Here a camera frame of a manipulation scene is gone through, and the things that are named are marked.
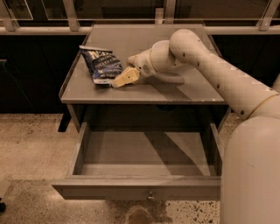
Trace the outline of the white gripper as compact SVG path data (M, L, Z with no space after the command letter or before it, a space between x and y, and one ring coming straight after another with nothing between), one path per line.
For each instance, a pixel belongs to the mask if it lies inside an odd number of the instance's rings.
M143 77L150 77L155 74L151 64L151 49L129 56L127 58L127 65L129 67L125 68L120 75L111 81L113 88L119 88L137 81L140 74Z

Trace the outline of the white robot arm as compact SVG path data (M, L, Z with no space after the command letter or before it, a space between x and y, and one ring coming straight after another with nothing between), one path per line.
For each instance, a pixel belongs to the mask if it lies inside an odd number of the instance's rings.
M223 154L220 224L280 224L280 94L211 53L187 29L128 64L113 80L115 88L189 65L201 72L242 119Z

